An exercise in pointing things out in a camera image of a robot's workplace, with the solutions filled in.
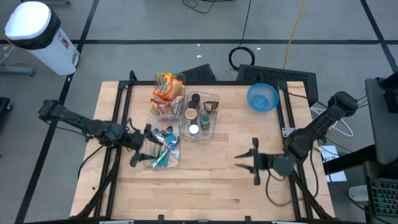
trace plastic bowl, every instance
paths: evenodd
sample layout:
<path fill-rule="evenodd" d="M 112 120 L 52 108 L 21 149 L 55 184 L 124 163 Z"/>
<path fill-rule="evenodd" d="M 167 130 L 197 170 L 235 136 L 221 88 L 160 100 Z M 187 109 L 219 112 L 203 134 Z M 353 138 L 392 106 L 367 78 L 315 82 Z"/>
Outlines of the plastic bowl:
<path fill-rule="evenodd" d="M 258 83 L 250 87 L 248 91 L 248 103 L 258 112 L 267 112 L 274 109 L 279 102 L 279 95 L 274 87 Z"/>

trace wooden table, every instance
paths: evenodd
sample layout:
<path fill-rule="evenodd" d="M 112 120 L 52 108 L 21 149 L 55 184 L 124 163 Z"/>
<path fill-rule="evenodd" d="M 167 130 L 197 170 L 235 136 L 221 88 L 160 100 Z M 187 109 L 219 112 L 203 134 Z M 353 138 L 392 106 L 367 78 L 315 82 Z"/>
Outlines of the wooden table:
<path fill-rule="evenodd" d="M 302 82 L 288 82 L 288 86 L 291 93 L 305 95 Z M 118 82 L 103 82 L 94 119 L 111 120 L 117 87 Z M 245 215 L 250 215 L 252 220 L 294 220 L 292 204 L 280 208 L 268 201 L 265 194 L 267 172 L 261 172 L 261 185 L 254 186 L 253 175 L 234 165 L 252 165 L 252 159 L 234 159 L 234 156 L 247 152 L 252 147 L 253 137 L 259 138 L 259 151 L 282 153 L 277 111 L 257 113 L 250 109 L 246 101 L 249 87 L 187 85 L 186 93 L 197 90 L 220 97 L 213 139 L 203 142 L 182 138 L 180 164 L 169 170 L 146 169 L 142 164 L 133 168 L 129 165 L 133 152 L 123 149 L 112 219 L 156 220 L 163 214 L 166 220 L 244 220 Z M 132 88 L 129 117 L 139 129 L 144 128 L 151 116 L 149 99 L 152 98 L 152 89 L 153 86 L 148 85 L 134 85 Z M 284 102 L 283 94 L 280 95 L 281 102 Z M 290 96 L 290 100 L 296 126 L 306 126 L 311 122 L 307 100 L 296 96 Z M 284 103 L 282 108 L 287 121 Z M 85 157 L 97 148 L 98 142 L 91 140 Z M 80 212 L 95 193 L 94 189 L 98 188 L 104 152 L 90 159 L 82 169 L 71 215 Z M 318 152 L 314 151 L 313 160 L 320 186 L 317 201 L 334 216 Z M 315 176 L 309 159 L 304 168 L 308 187 L 314 193 Z M 269 192 L 276 202 L 291 199 L 287 179 L 282 182 L 271 179 Z M 101 214 L 104 214 L 107 199 L 108 191 L 104 194 Z M 301 208 L 304 217 L 304 206 Z"/>

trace white trash can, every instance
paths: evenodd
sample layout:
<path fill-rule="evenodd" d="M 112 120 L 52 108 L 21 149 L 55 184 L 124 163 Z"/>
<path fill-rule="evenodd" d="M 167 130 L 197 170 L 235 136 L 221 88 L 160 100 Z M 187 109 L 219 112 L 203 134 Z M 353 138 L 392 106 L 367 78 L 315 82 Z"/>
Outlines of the white trash can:
<path fill-rule="evenodd" d="M 48 6 L 29 1 L 15 9 L 5 31 L 11 43 L 27 49 L 56 74 L 70 75 L 76 71 L 80 54 L 60 26 Z"/>

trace clear plastic bin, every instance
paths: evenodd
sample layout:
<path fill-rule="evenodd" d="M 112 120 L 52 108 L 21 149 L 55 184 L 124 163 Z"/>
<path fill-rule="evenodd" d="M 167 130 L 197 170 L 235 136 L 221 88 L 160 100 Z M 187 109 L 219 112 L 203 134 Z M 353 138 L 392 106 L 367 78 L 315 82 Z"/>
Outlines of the clear plastic bin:
<path fill-rule="evenodd" d="M 185 75 L 184 74 L 180 74 L 180 73 L 173 73 L 173 75 L 175 75 L 175 77 L 178 80 L 182 81 L 182 85 L 184 86 L 184 89 L 180 92 L 180 94 L 178 94 L 178 96 L 182 96 L 182 105 L 185 105 Z M 157 81 L 156 77 L 155 77 L 155 89 L 154 90 L 158 90 L 160 88 L 160 84 Z M 159 98 L 157 95 L 154 95 L 153 97 L 154 100 L 156 101 L 164 101 L 163 99 Z M 162 115 L 162 114 L 158 114 L 156 112 L 156 110 L 154 110 L 153 108 L 150 109 L 150 112 L 153 115 L 156 116 L 162 116 L 162 117 L 173 117 L 173 116 L 181 116 L 184 112 L 183 106 L 181 107 L 180 111 L 178 112 L 178 114 L 170 114 L 170 115 Z"/>
<path fill-rule="evenodd" d="M 192 95 L 193 94 L 199 94 L 200 95 L 200 106 L 199 109 L 197 109 L 198 112 L 198 117 L 197 117 L 197 121 L 196 124 L 199 127 L 199 133 L 196 136 L 192 136 L 189 132 L 189 126 L 191 124 L 187 124 L 187 120 L 185 119 L 184 115 L 181 118 L 181 127 L 180 127 L 180 131 L 181 131 L 181 135 L 186 137 L 186 138 L 190 138 L 190 139 L 194 139 L 194 140 L 210 140 L 213 138 L 214 136 L 214 128 L 216 126 L 216 119 L 217 119 L 217 112 L 218 112 L 218 106 L 220 106 L 220 98 L 216 95 L 216 94 L 211 94 L 211 93 L 202 93 L 202 92 L 198 92 L 198 91 L 191 91 L 190 93 L 188 93 L 188 96 L 185 99 L 185 109 L 188 109 L 188 102 L 192 99 Z M 206 101 L 215 101 L 218 102 L 218 106 L 217 109 L 215 109 L 215 112 L 213 114 L 208 114 L 208 116 L 210 117 L 210 127 L 208 129 L 203 130 L 201 128 L 201 123 L 200 123 L 200 115 L 201 113 L 204 113 L 204 105 L 203 103 Z"/>
<path fill-rule="evenodd" d="M 178 117 L 171 116 L 171 117 L 165 117 L 165 116 L 151 116 L 147 120 L 147 124 L 152 125 L 152 130 L 157 128 L 159 131 L 161 130 L 166 130 L 169 126 L 173 127 L 173 135 L 175 137 L 180 138 L 180 120 Z M 168 159 L 167 159 L 167 167 L 164 167 L 164 162 L 162 166 L 156 165 L 155 167 L 152 167 L 152 164 L 154 163 L 155 160 L 146 160 L 143 161 L 143 165 L 146 168 L 151 168 L 151 169 L 170 169 L 170 168 L 175 168 L 178 166 L 178 163 L 180 162 L 180 144 L 179 142 L 173 149 L 172 152 L 168 152 Z M 144 153 L 147 155 L 153 155 L 157 157 L 160 149 L 162 146 L 155 144 L 153 142 L 150 142 L 148 140 L 145 140 L 143 149 Z"/>

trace gray floor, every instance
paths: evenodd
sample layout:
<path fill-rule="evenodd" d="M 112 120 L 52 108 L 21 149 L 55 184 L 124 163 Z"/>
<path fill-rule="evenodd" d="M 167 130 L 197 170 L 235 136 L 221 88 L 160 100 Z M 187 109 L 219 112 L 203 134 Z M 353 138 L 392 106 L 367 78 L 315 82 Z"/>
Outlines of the gray floor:
<path fill-rule="evenodd" d="M 80 39 L 93 0 L 71 0 L 72 5 L 48 3 L 62 20 L 62 28 L 73 40 Z M 208 14 L 186 8 L 180 0 L 99 0 L 88 40 L 240 39 L 248 0 L 216 3 Z M 386 40 L 398 39 L 395 22 L 398 2 L 367 0 Z M 16 0 L 0 3 L 0 26 L 4 27 Z M 206 10 L 208 2 L 199 2 Z M 288 39 L 299 12 L 297 0 L 252 0 L 246 39 Z M 308 0 L 295 39 L 377 40 L 359 0 Z M 102 81 L 123 80 L 133 69 L 139 80 L 151 80 L 155 72 L 180 72 L 209 63 L 220 80 L 235 80 L 228 54 L 236 44 L 85 44 L 65 106 L 92 117 Z M 282 68 L 286 45 L 247 44 L 256 53 L 256 65 Z M 0 55 L 4 54 L 0 45 Z M 398 46 L 389 45 L 398 57 Z M 249 63 L 237 52 L 235 63 Z M 10 97 L 14 110 L 0 132 L 0 223 L 13 223 L 41 150 L 48 126 L 37 119 L 45 99 L 58 99 L 65 80 L 24 50 L 14 51 L 9 62 L 25 61 L 37 70 L 33 78 L 0 76 L 0 96 Z M 320 100 L 336 91 L 364 96 L 364 80 L 392 73 L 386 56 L 376 45 L 292 45 L 287 68 L 315 72 Z M 329 138 L 357 150 L 373 143 L 367 108 L 346 119 L 354 132 L 347 138 L 330 133 Z M 58 130 L 40 176 L 26 222 L 67 218 L 76 187 L 76 173 L 83 157 L 84 140 Z M 362 168 L 346 171 L 343 190 L 363 184 Z M 364 213 L 330 185 L 336 216 L 364 221 Z"/>

